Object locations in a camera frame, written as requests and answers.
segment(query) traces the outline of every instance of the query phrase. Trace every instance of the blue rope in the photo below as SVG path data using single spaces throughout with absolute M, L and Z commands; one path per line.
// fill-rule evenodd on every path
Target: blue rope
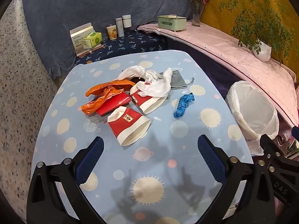
M 189 103 L 194 101 L 193 93 L 183 95 L 180 100 L 178 101 L 178 109 L 176 112 L 173 113 L 173 116 L 177 119 L 182 117 L 185 113 L 186 108 L 189 107 Z

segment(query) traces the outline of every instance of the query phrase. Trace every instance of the pink sheet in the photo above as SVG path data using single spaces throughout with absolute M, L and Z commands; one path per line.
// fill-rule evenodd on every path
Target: pink sheet
M 186 30 L 173 32 L 159 29 L 158 24 L 146 24 L 138 29 L 155 32 L 185 43 L 222 64 L 244 81 L 260 88 L 275 105 L 290 127 L 298 126 L 297 96 L 294 73 L 270 59 L 261 62 L 247 48 L 238 46 L 238 40 L 215 28 L 201 23 L 200 27 L 186 24 Z

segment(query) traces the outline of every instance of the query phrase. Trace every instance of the trash can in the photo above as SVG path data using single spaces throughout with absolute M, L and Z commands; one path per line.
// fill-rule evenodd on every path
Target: trash can
M 279 121 L 274 105 L 262 91 L 247 81 L 235 82 L 225 100 L 240 126 L 250 153 L 263 155 L 261 136 L 267 134 L 273 140 L 278 134 Z

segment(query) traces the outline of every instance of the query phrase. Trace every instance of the yellow curtain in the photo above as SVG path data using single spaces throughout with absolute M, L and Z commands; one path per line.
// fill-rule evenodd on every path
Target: yellow curtain
M 227 1 L 229 0 L 210 0 L 210 2 L 204 8 L 201 22 L 231 35 L 231 30 L 234 26 L 235 18 L 240 13 L 240 11 L 235 10 L 230 13 L 229 11 L 224 9 L 221 12 L 218 8 L 219 4 L 221 2 Z M 293 28 L 297 35 L 296 41 L 293 42 L 293 47 L 290 51 L 288 60 L 284 60 L 283 63 L 292 71 L 294 71 L 297 75 L 297 78 L 299 78 L 299 64 L 297 63 L 299 56 L 295 51 L 295 46 L 299 44 L 299 17 L 288 0 L 271 0 L 271 6 L 276 10 L 278 9 L 278 7 L 274 3 L 274 1 L 277 1 L 288 8 L 285 14 L 280 14 L 280 17 L 284 25 L 287 26 L 288 29 Z

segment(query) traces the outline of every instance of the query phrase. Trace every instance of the glass vase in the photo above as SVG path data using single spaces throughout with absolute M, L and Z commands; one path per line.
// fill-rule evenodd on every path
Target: glass vase
M 192 26 L 200 27 L 200 17 L 204 10 L 204 4 L 199 4 L 198 8 L 193 8 Z

